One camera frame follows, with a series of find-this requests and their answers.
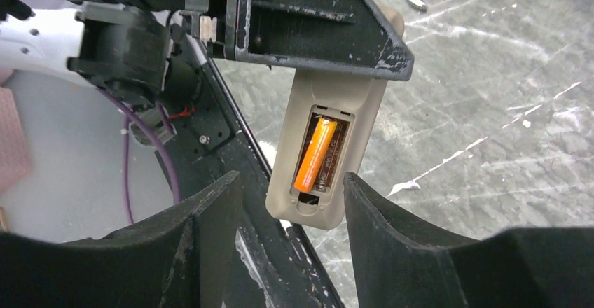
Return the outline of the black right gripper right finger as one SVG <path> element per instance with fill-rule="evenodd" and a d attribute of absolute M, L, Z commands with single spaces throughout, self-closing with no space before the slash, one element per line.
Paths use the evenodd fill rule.
<path fill-rule="evenodd" d="M 354 173 L 344 192 L 360 307 L 593 306 L 590 227 L 515 227 L 476 240 L 423 220 Z"/>

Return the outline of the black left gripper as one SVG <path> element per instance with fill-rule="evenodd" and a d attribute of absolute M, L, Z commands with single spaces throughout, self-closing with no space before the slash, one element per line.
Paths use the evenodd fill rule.
<path fill-rule="evenodd" d="M 414 57 L 374 0 L 97 0 L 219 20 L 227 60 L 406 81 Z"/>

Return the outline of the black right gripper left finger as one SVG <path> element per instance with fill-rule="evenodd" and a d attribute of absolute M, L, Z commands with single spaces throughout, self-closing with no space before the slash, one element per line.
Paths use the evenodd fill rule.
<path fill-rule="evenodd" d="M 1 235 L 2 307 L 220 307 L 242 208 L 230 171 L 101 239 Z"/>

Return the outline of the white remote control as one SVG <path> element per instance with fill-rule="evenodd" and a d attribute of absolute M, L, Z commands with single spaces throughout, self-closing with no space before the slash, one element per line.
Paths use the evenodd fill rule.
<path fill-rule="evenodd" d="M 359 171 L 387 84 L 295 71 L 265 199 L 272 217 L 322 230 L 342 222 L 344 175 Z"/>

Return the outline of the orange AAA battery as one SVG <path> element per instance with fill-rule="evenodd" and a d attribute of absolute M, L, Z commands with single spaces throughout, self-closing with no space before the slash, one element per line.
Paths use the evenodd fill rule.
<path fill-rule="evenodd" d="M 337 126 L 338 122 L 334 119 L 324 116 L 317 118 L 317 124 L 293 183 L 298 191 L 308 193 L 313 189 Z"/>

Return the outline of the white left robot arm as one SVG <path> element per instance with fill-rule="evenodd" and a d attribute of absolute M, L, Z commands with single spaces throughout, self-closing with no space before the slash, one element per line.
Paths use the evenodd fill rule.
<path fill-rule="evenodd" d="M 208 55 L 238 62 L 410 78 L 414 57 L 373 0 L 67 0 L 58 23 L 73 46 L 53 49 L 60 76 L 99 87 L 133 106 L 182 108 L 198 98 L 194 66 L 170 52 L 189 37 Z M 1 21 L 32 29 L 41 18 L 21 0 L 1 0 Z"/>

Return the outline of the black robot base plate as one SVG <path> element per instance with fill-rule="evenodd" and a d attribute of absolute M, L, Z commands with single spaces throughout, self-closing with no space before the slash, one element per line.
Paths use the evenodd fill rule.
<path fill-rule="evenodd" d="M 173 41 L 175 83 L 196 81 L 189 114 L 171 108 L 143 118 L 156 126 L 177 172 L 181 196 L 237 172 L 242 198 L 222 296 L 224 307 L 341 307 L 340 296 L 304 229 L 282 224 L 265 210 L 271 168 L 228 86 L 204 48 L 187 36 Z"/>

